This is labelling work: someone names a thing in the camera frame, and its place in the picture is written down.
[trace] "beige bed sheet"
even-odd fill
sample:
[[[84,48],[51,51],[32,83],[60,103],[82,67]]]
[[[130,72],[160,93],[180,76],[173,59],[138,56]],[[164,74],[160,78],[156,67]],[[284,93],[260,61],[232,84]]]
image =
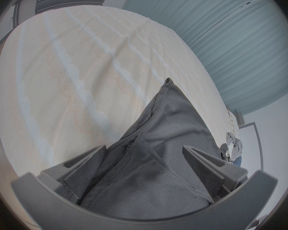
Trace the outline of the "beige bed sheet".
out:
[[[23,22],[0,56],[0,138],[21,176],[109,147],[170,77],[218,146],[231,131],[215,84],[177,34],[102,6],[50,10]]]

